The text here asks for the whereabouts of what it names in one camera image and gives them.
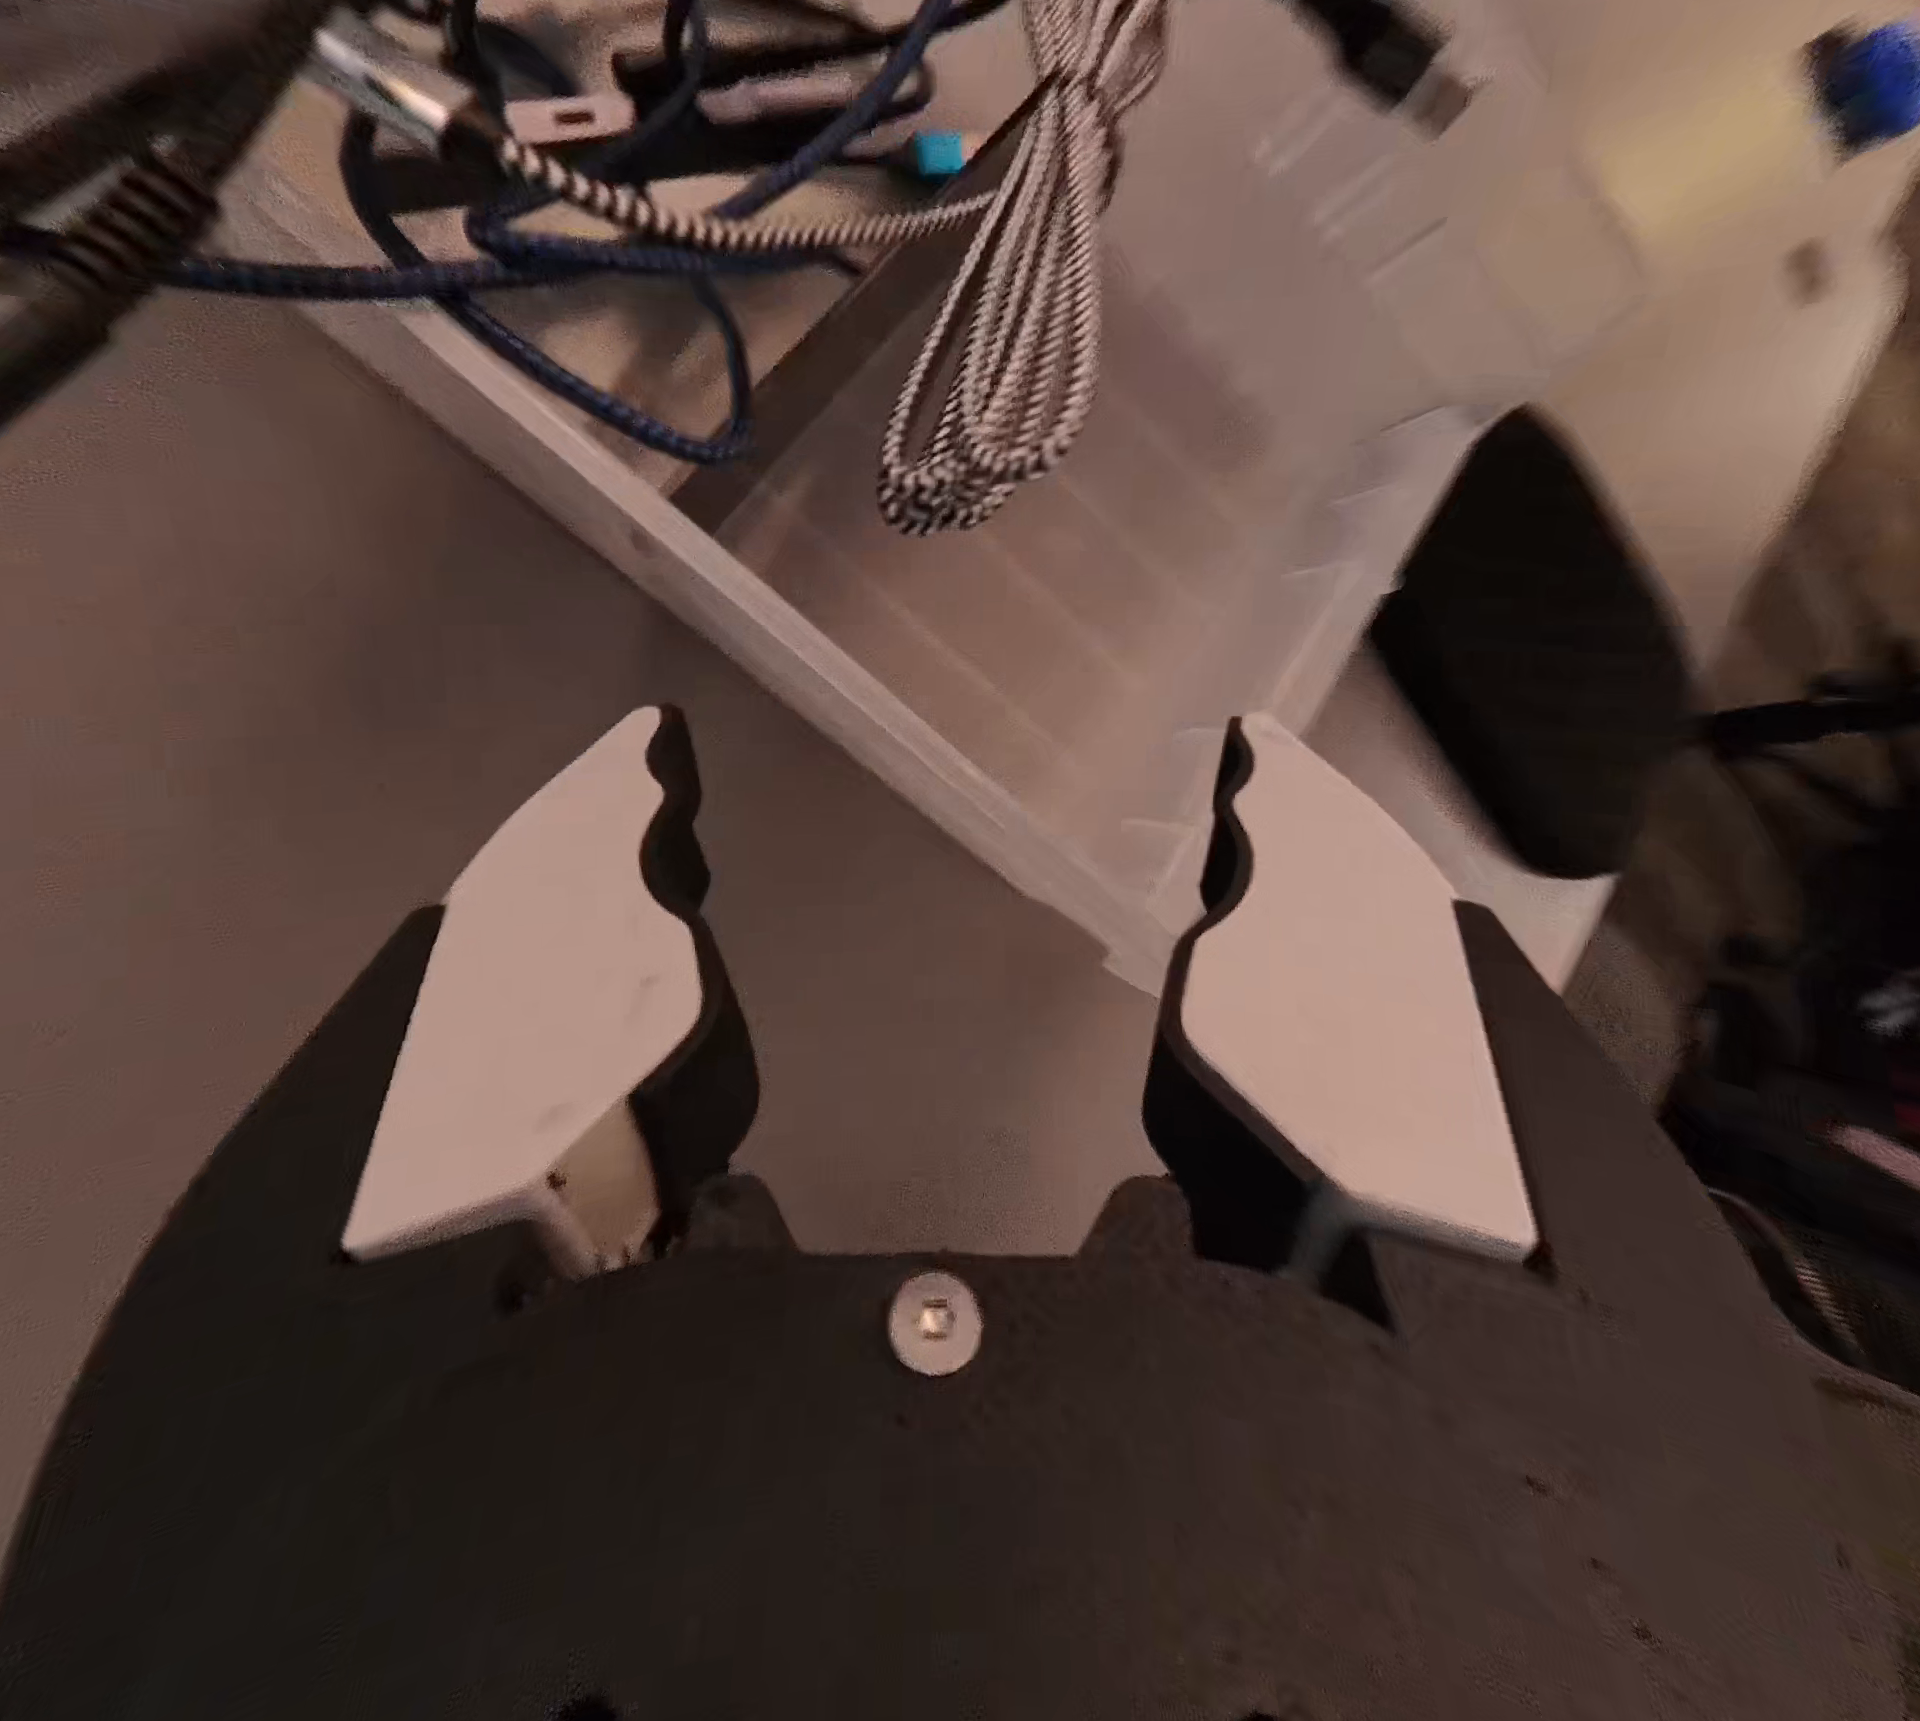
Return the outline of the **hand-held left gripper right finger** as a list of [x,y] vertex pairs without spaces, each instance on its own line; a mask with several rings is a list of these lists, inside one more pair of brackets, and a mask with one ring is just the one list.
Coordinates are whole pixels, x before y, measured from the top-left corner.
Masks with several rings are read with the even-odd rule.
[[1142,1095],[1197,1255],[1333,1272],[1383,1233],[1526,1262],[1538,1218],[1448,881],[1270,717],[1222,739]]

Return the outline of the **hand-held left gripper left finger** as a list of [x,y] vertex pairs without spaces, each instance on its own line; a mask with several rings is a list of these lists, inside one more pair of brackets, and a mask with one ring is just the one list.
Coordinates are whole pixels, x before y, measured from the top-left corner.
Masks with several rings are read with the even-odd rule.
[[760,1098],[669,705],[546,783],[449,885],[342,1230],[358,1262],[532,1229],[564,1276],[669,1246]]

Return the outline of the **small grey adapter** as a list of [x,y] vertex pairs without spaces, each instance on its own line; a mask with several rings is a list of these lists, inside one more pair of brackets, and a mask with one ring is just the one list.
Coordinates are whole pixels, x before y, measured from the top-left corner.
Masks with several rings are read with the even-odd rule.
[[542,147],[611,142],[637,122],[631,98],[617,90],[517,98],[504,101],[499,116],[513,138]]

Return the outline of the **blue object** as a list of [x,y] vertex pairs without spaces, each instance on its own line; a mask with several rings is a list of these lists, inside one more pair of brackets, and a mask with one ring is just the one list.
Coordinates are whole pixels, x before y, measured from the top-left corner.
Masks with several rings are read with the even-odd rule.
[[1816,108],[1835,149],[1856,155],[1918,125],[1918,27],[1827,27],[1806,44]]

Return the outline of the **clear plastic bin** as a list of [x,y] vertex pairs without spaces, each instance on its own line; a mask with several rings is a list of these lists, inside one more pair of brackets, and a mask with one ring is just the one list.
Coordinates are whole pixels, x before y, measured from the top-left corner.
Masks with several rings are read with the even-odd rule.
[[1632,314],[1644,268],[1552,88],[1567,0],[1416,0],[1468,109],[1422,138],[1270,0],[1182,0],[1125,127],[1067,459],[905,538],[881,427],[961,235],[752,281],[752,452],[616,442],[419,305],[302,305],[1137,989],[1192,910],[1222,724],[1303,730],[1476,434]]

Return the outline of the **black wrist rest pad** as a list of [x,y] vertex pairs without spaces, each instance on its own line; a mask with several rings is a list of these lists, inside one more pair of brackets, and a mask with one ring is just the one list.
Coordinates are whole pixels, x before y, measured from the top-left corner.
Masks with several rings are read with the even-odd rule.
[[1694,720],[1667,599],[1572,438],[1517,405],[1464,456],[1372,649],[1524,868],[1617,874]]

